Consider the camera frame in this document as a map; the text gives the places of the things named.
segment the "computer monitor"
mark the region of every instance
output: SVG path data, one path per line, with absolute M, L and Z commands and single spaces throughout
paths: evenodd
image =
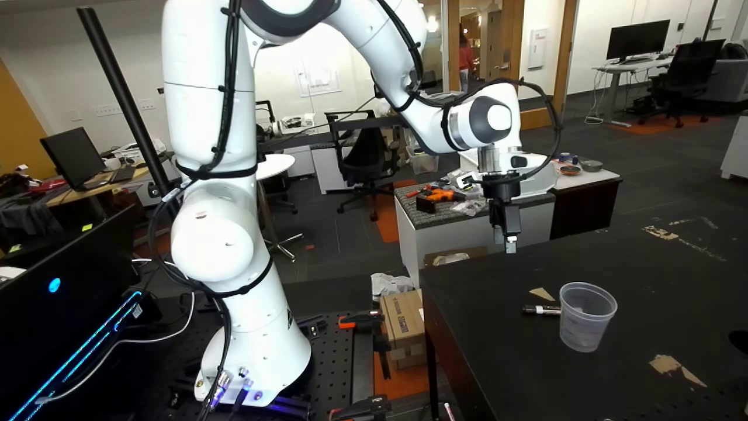
M 86 181 L 106 171 L 106 161 L 93 148 L 86 129 L 55 133 L 42 139 L 42 144 L 55 161 L 56 171 L 73 189 L 86 189 Z
M 611 27 L 609 59 L 627 60 L 639 54 L 659 54 L 670 37 L 672 22 L 647 22 Z
M 103 324 L 121 321 L 139 299 L 139 291 L 128 293 L 134 232 L 128 205 L 0 284 L 0 418 L 30 418 L 38 397 L 73 386 L 86 375 L 85 357 L 114 336 Z

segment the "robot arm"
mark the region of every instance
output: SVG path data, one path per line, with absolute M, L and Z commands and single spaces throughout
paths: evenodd
M 426 18 L 416 0 L 169 0 L 163 96 L 182 171 L 172 230 L 181 272 L 228 306 L 195 396 L 214 405 L 268 406 L 306 370 L 312 347 L 289 308 L 260 232 L 252 68 L 262 45 L 285 45 L 331 23 L 366 55 L 380 88 L 436 155 L 484 148 L 492 219 L 518 238 L 519 103 L 513 84 L 459 99 L 419 88 Z
M 284 45 L 322 18 L 362 54 L 376 87 L 407 119 L 421 148 L 432 155 L 481 150 L 481 184 L 492 199 L 492 225 L 498 240 L 513 253 L 522 232 L 513 197 L 519 193 L 518 168 L 527 165 L 519 151 L 522 119 L 515 84 L 490 84 L 474 93 L 447 99 L 424 96 L 419 46 L 426 37 L 426 18 L 414 0 L 298 0 L 279 5 L 243 2 L 250 27 Z

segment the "box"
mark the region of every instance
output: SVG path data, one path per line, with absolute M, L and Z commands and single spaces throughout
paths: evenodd
M 384 295 L 380 299 L 384 330 L 391 344 L 388 363 L 412 368 L 426 363 L 424 298 L 421 291 Z

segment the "clear plastic cup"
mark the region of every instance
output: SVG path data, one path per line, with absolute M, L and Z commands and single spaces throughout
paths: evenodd
M 584 281 L 561 285 L 561 341 L 578 353 L 595 353 L 618 312 L 615 298 Z

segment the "black table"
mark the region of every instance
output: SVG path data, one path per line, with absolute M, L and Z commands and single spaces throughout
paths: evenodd
M 748 230 L 727 230 L 730 219 L 741 215 L 631 225 L 426 268 L 431 363 L 466 418 L 741 418 L 748 355 L 730 333 L 748 330 Z M 566 348 L 556 317 L 522 316 L 530 288 L 556 295 L 566 281 L 599 284 L 620 302 L 597 353 Z M 657 375 L 657 353 L 709 389 Z

